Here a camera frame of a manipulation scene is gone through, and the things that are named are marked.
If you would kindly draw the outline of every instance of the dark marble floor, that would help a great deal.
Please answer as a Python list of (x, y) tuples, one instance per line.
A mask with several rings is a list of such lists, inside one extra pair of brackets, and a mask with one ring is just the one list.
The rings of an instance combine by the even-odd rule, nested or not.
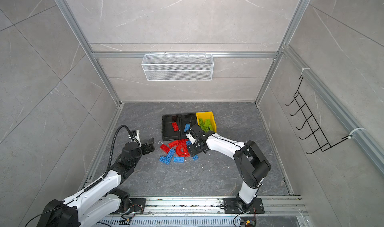
[[(200, 153), (197, 161), (188, 157), (184, 163), (171, 161), (170, 165), (166, 165), (159, 162), (160, 156), (165, 154), (160, 149), (161, 144), (158, 144), (162, 140), (162, 115), (204, 111), (213, 111), (218, 134), (236, 141), (254, 141), (271, 163), (271, 171), (258, 194), (288, 195), (281, 169), (254, 103), (126, 103), (116, 126), (125, 124), (130, 130), (140, 130), (143, 143), (154, 137), (155, 151), (142, 156), (134, 173), (119, 188), (132, 196), (236, 195), (242, 179), (235, 162), (219, 152)], [(128, 140), (126, 130), (122, 129), (116, 139), (113, 161)], [(105, 171), (109, 147), (110, 144), (103, 154), (96, 176)]]

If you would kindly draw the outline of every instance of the red lego brick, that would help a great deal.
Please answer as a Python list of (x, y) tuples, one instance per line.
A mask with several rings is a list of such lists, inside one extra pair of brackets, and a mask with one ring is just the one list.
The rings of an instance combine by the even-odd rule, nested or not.
[(162, 144), (162, 145), (160, 146), (160, 148), (161, 148), (162, 150), (164, 150), (165, 153), (167, 153), (167, 154), (168, 154), (168, 152), (170, 151), (170, 148), (168, 148), (168, 146), (166, 146), (165, 144)]
[(176, 147), (178, 144), (179, 144), (179, 141), (175, 140), (175, 141), (169, 143), (168, 145), (169, 145), (170, 148), (173, 148), (173, 147)]
[(190, 154), (187, 149), (186, 143), (181, 143), (176, 147), (176, 154), (180, 157), (189, 157)]
[(174, 130), (174, 131), (178, 131), (178, 130), (179, 130), (179, 127), (177, 126), (177, 123), (176, 123), (176, 122), (173, 122), (173, 123), (172, 123), (172, 126), (173, 126), (173, 130)]

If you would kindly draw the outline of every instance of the marble-patterned tile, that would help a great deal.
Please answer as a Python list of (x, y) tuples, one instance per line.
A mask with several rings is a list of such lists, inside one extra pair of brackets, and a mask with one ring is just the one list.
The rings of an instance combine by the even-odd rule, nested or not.
[(57, 6), (18, 23), (16, 27), (60, 79), (85, 55)]
[[(78, 190), (103, 134), (103, 129), (88, 114), (43, 184), (20, 226), (42, 213), (45, 205), (51, 200), (62, 200)], [(37, 221), (36, 218), (30, 225), (36, 225)]]
[(60, 82), (0, 144), (1, 226), (21, 222), (87, 114)]
[(145, 78), (142, 58), (100, 58), (99, 62), (110, 78)]
[(311, 6), (290, 45), (384, 146), (384, 47)]
[[(110, 78), (145, 78), (141, 58), (101, 58), (99, 62)], [(215, 58), (214, 78), (265, 77), (271, 58)]]
[(14, 27), (0, 32), (0, 142), (60, 81)]
[(147, 81), (146, 78), (110, 78), (121, 101), (173, 102), (253, 102), (263, 80), (213, 78), (210, 81)]
[(313, 224), (341, 227), (290, 122), (269, 87), (260, 103), (260, 109), (294, 194), (303, 197)]
[(311, 4), (384, 45), (383, 0), (312, 0)]
[(5, 14), (0, 10), (0, 31), (8, 28), (12, 25), (12, 22), (5, 16)]
[(154, 44), (279, 43), (298, 1), (67, 0), (90, 43)]
[[(296, 103), (291, 106), (284, 105), (293, 99), (293, 94), (299, 85), (300, 71), (286, 58), (280, 64), (271, 81), (271, 89), (293, 126), (296, 136), (305, 138), (311, 133), (308, 124), (301, 130), (295, 128), (300, 128), (304, 123), (303, 114), (299, 113), (293, 117), (289, 115), (299, 109), (298, 105)], [(341, 126), (305, 79), (299, 90), (317, 120), (317, 124), (310, 121), (312, 129), (321, 126), (324, 132), (324, 135), (316, 134), (320, 143), (325, 144), (326, 137), (330, 144), (334, 145), (348, 135), (349, 131)], [(299, 141), (304, 151), (312, 152), (318, 148), (314, 137)], [(384, 180), (352, 139), (327, 151), (318, 151), (306, 157), (342, 226), (379, 226), (381, 224), (381, 209), (384, 204), (377, 196), (384, 191)], [(363, 192), (370, 194), (362, 197)]]
[(214, 78), (265, 77), (272, 58), (216, 58)]
[(12, 23), (20, 22), (55, 5), (54, 0), (0, 0), (0, 9)]
[(89, 112), (103, 130), (107, 129), (109, 121), (116, 109), (116, 104), (106, 88), (103, 89)]
[(277, 51), (280, 43), (108, 44), (91, 43), (93, 51)]
[(84, 56), (77, 65), (63, 78), (63, 83), (70, 89), (80, 103), (90, 111), (97, 98), (104, 89), (100, 79), (87, 56)]
[[(165, 153), (159, 148), (161, 117), (165, 114), (213, 111), (217, 132), (229, 139), (255, 141), (271, 163), (259, 195), (287, 195), (281, 170), (266, 137), (262, 120), (254, 103), (125, 103), (117, 126), (126, 124), (131, 130), (138, 129), (142, 141), (153, 137), (155, 151), (143, 155), (132, 176), (120, 187), (131, 195), (235, 195), (240, 190), (242, 179), (236, 165), (229, 157), (209, 151), (199, 154), (198, 161), (187, 157), (183, 164), (165, 165), (159, 157)], [(128, 141), (126, 131), (121, 131), (114, 148), (114, 159)], [(97, 175), (105, 170), (110, 148), (99, 164)]]

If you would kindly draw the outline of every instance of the black tray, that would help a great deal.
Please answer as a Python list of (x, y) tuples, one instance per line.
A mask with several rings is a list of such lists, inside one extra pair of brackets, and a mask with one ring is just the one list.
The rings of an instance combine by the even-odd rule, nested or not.
[[(177, 123), (178, 131), (173, 130), (173, 122)], [(197, 124), (196, 113), (163, 115), (161, 123), (163, 141), (186, 139), (187, 134), (184, 133), (184, 128), (185, 124), (189, 124), (189, 122), (191, 126)]]

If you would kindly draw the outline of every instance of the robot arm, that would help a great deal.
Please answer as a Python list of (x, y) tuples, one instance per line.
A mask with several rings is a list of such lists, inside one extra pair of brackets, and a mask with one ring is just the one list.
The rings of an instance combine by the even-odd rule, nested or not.
[(190, 155), (216, 150), (235, 161), (243, 179), (242, 187), (237, 194), (237, 206), (243, 212), (249, 211), (259, 187), (271, 169), (271, 164), (257, 144), (253, 141), (247, 143), (233, 141), (213, 131), (205, 133), (197, 124), (187, 130), (187, 137), (192, 143), (188, 146)]
[[(121, 128), (127, 129), (132, 141), (125, 144), (116, 162), (111, 165), (114, 142)], [(131, 132), (126, 126), (120, 126), (111, 144), (106, 172), (74, 195), (62, 201), (54, 199), (49, 202), (41, 214), (37, 227), (90, 227), (100, 220), (100, 217), (112, 212), (128, 213), (131, 206), (129, 193), (116, 187), (133, 173), (141, 156), (152, 151), (154, 151), (153, 138), (146, 144), (141, 144), (139, 131)]]

